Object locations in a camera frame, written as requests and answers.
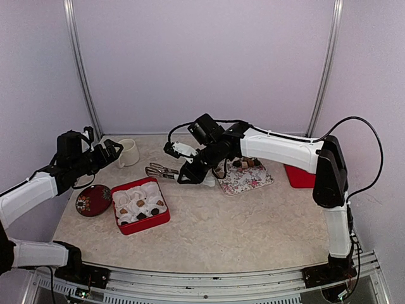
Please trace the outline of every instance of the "floral cloth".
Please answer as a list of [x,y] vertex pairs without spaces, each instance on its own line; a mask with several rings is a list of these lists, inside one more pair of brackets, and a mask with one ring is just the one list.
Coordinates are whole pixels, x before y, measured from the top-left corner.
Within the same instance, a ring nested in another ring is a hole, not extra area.
[[230,161],[227,162],[227,176],[218,179],[226,195],[235,195],[273,183],[273,177],[261,165],[253,168],[236,168]]

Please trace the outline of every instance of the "black bracket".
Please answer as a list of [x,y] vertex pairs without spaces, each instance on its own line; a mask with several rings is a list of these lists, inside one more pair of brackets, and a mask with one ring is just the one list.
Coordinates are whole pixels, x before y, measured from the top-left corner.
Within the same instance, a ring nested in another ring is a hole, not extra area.
[[68,263],[55,271],[55,277],[88,287],[106,289],[110,270],[82,263],[82,252],[68,243],[55,241],[69,251]]
[[333,258],[328,256],[328,263],[306,267],[302,270],[305,287],[312,288],[323,286],[335,282],[345,281],[357,275],[354,268],[352,255],[354,246],[352,246],[350,254],[346,258]]

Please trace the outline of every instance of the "red box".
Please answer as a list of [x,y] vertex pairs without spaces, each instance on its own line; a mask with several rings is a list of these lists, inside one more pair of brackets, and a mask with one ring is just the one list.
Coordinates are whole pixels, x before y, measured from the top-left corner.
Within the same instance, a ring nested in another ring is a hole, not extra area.
[[307,171],[297,167],[284,165],[285,171],[293,188],[314,188],[315,174],[310,174]]
[[[117,191],[128,190],[128,189],[136,187],[136,186],[141,186],[143,184],[146,184],[147,182],[155,182],[158,184],[157,179],[154,179],[153,177],[146,177],[144,179],[136,180],[135,182],[129,182],[128,184],[125,184],[125,185],[116,186],[111,190],[111,194],[113,194],[114,192],[117,192]],[[153,217],[144,218],[143,220],[138,220],[137,222],[130,223],[127,225],[118,225],[118,217],[116,217],[115,202],[113,200],[114,216],[115,216],[116,225],[121,230],[122,234],[127,236],[127,235],[135,233],[135,232],[139,232],[142,230],[152,228],[154,226],[158,226],[158,225],[167,223],[170,220],[170,212],[169,212],[169,207],[166,204],[165,198],[163,198],[163,201],[165,202],[165,205],[167,207],[167,210],[165,212],[155,215]]]

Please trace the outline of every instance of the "ceramic mug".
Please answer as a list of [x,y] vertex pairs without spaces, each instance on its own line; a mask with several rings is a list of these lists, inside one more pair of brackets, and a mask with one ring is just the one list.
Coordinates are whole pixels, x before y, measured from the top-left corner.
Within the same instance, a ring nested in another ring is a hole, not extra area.
[[118,142],[122,144],[124,149],[121,152],[120,157],[117,160],[118,168],[129,167],[135,165],[139,161],[139,151],[137,144],[133,139],[123,139]]

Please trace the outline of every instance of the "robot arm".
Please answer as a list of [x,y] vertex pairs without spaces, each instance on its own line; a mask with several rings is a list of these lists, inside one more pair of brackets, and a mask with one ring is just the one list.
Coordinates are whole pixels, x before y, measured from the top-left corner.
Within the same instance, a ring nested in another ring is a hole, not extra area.
[[185,155],[184,149],[179,152],[177,143],[170,141],[164,148],[176,158],[192,159],[180,170],[180,184],[199,184],[221,161],[242,156],[265,158],[316,174],[313,198],[325,214],[330,240],[328,269],[332,271],[326,276],[334,277],[333,281],[347,277],[347,271],[352,270],[352,217],[346,202],[347,169],[336,137],[327,136],[319,141],[287,136],[255,128],[243,121],[224,130],[208,114],[191,123],[188,130],[199,144],[205,145],[196,155]]
[[105,147],[101,144],[93,147],[93,140],[91,127],[86,127],[82,134],[69,131],[60,135],[50,165],[0,194],[0,274],[12,267],[63,267],[80,259],[80,250],[74,246],[20,241],[8,238],[5,230],[33,207],[74,187],[79,177],[95,175],[118,159],[123,149],[121,144],[107,139]]

